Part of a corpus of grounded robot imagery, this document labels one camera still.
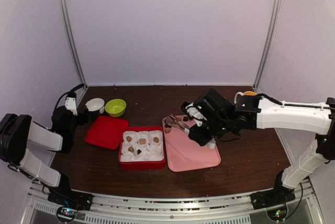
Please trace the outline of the red tin lid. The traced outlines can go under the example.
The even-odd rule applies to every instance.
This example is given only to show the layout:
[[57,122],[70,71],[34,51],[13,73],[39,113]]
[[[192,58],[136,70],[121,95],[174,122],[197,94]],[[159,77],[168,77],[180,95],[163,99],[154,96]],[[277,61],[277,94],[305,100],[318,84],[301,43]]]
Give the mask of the red tin lid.
[[129,121],[109,116],[99,116],[84,137],[84,142],[100,148],[116,150]]

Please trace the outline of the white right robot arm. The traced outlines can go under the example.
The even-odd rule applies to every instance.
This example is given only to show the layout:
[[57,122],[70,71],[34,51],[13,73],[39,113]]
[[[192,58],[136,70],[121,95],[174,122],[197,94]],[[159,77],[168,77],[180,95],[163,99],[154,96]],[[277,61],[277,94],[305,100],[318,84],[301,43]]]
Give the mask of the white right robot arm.
[[182,112],[195,124],[188,137],[200,146],[226,133],[242,130],[291,129],[315,133],[308,149],[276,177],[268,198],[279,204],[298,184],[327,161],[334,160],[334,98],[322,103],[280,101],[264,93],[238,92],[231,103],[211,88],[194,102],[184,102]]

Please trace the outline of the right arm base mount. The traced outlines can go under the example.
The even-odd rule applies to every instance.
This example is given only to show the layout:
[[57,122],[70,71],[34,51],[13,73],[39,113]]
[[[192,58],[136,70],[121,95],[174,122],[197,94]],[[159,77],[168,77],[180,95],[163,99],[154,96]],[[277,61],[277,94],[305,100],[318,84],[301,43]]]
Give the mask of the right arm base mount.
[[288,201],[295,200],[294,192],[288,195],[276,193],[273,190],[256,192],[250,195],[251,203],[254,210],[268,208],[272,206],[277,206],[284,204]]

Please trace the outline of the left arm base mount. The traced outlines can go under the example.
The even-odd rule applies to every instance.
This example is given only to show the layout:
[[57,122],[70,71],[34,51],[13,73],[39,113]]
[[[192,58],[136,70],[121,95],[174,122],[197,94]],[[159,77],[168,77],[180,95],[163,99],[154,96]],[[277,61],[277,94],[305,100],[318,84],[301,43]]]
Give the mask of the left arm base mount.
[[48,201],[58,205],[67,206],[75,210],[90,210],[93,195],[73,191],[70,196],[61,196],[60,193],[50,192],[48,195]]

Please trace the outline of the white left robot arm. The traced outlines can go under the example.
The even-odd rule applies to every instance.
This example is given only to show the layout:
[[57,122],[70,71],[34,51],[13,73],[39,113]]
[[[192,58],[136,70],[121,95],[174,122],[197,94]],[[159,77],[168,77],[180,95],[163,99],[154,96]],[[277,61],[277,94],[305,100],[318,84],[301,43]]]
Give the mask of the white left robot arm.
[[70,153],[77,127],[88,123],[88,115],[77,111],[76,90],[73,88],[60,96],[64,103],[55,105],[50,129],[30,115],[7,113],[1,119],[1,160],[10,169],[55,189],[55,197],[64,205],[75,201],[69,178],[47,165],[30,147],[35,145],[52,153]]

